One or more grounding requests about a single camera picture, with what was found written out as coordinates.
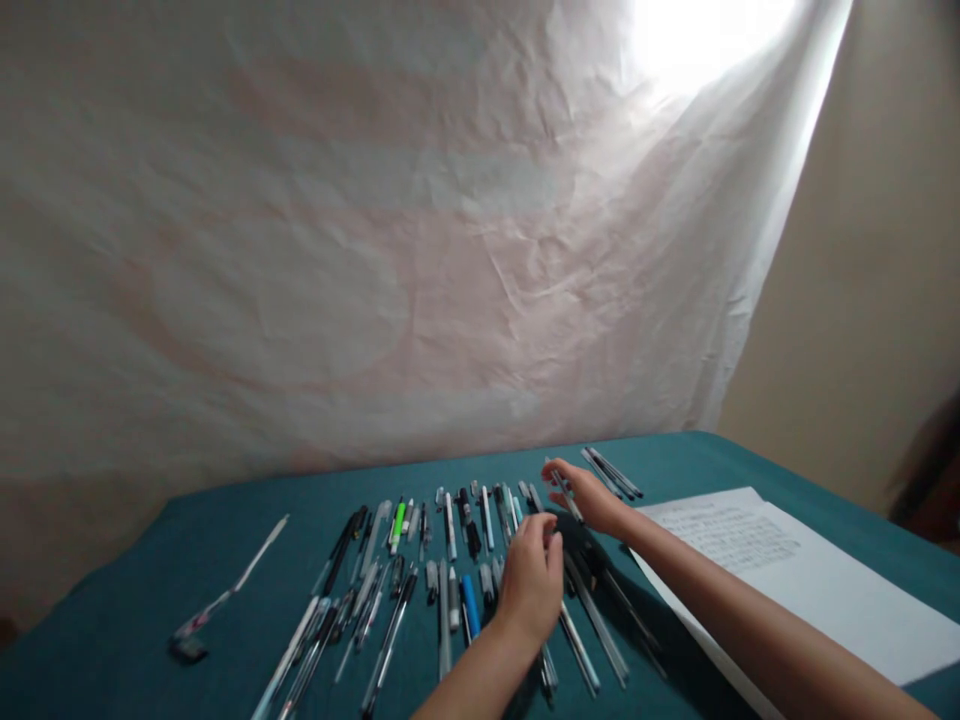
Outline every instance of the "wrinkled fabric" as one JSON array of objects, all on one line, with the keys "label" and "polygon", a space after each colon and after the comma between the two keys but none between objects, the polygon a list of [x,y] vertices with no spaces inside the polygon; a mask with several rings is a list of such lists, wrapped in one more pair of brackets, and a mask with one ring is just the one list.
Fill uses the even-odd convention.
[{"label": "wrinkled fabric", "polygon": [[11,11],[0,611],[190,490],[712,427],[848,12]]}]

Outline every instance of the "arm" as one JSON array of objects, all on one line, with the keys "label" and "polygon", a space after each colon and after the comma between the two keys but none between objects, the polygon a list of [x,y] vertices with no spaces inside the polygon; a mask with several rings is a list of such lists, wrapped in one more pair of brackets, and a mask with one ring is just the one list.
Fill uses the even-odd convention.
[{"label": "arm", "polygon": [[551,534],[556,522],[549,513],[524,518],[507,553],[496,616],[414,718],[503,715],[560,616],[563,538]]},{"label": "arm", "polygon": [[[615,498],[591,473],[553,460],[587,523],[637,552],[787,717],[932,718],[880,673],[763,593]],[[550,499],[564,505],[563,495]]]}]

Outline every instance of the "wrist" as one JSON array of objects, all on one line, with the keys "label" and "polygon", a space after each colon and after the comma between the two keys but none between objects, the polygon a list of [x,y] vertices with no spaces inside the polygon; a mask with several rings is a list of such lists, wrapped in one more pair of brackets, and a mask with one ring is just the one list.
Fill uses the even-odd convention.
[{"label": "wrist", "polygon": [[522,657],[524,661],[529,659],[532,662],[545,642],[539,640],[529,628],[523,627],[522,623],[502,612],[493,616],[484,632],[490,632],[496,637],[498,644],[508,648],[510,653]]},{"label": "wrist", "polygon": [[638,515],[640,515],[640,513],[626,503],[618,503],[617,509],[613,514],[610,535],[616,540],[626,543],[630,527],[636,522],[636,516]]}]

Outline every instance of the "beige wall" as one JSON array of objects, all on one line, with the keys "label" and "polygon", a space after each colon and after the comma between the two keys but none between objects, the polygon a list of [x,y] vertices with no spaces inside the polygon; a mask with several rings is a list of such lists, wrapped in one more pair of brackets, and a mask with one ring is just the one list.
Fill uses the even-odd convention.
[{"label": "beige wall", "polygon": [[856,3],[720,420],[877,512],[960,385],[958,13]]}]

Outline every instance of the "forearm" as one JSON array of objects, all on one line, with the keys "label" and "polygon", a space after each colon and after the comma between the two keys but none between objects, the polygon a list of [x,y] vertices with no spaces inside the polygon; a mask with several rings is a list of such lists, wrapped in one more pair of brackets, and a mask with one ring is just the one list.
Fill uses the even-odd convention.
[{"label": "forearm", "polygon": [[933,715],[826,635],[624,506],[619,540],[670,587],[787,717]]},{"label": "forearm", "polygon": [[414,718],[499,718],[537,657],[539,648],[494,617]]}]

